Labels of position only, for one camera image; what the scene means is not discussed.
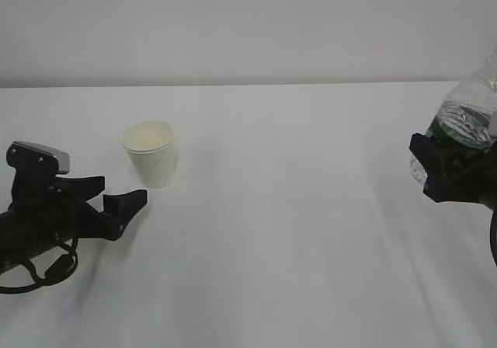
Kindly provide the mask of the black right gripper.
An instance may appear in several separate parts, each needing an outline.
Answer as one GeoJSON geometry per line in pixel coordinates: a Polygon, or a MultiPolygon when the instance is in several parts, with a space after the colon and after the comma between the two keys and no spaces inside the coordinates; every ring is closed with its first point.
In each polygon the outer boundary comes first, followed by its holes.
{"type": "Polygon", "coordinates": [[[474,149],[415,133],[409,150],[427,174],[423,193],[431,200],[496,208],[495,145],[474,149]]]}

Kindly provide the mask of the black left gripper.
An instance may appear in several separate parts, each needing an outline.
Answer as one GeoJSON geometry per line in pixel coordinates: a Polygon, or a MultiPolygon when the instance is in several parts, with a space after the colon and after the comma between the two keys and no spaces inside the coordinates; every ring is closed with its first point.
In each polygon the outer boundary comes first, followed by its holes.
{"type": "Polygon", "coordinates": [[[88,201],[105,189],[104,176],[56,177],[33,185],[14,178],[7,210],[7,253],[39,255],[74,237],[115,242],[148,203],[146,190],[103,195],[103,210],[88,201]]]}

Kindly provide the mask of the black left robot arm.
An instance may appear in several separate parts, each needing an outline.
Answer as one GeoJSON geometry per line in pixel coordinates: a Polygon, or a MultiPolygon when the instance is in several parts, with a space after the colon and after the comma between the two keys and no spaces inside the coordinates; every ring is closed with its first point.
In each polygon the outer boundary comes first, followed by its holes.
{"type": "Polygon", "coordinates": [[[105,178],[57,177],[31,197],[14,199],[1,214],[1,272],[18,266],[75,236],[116,241],[147,205],[148,192],[103,194],[105,178]],[[88,203],[103,194],[103,211],[88,203]]]}

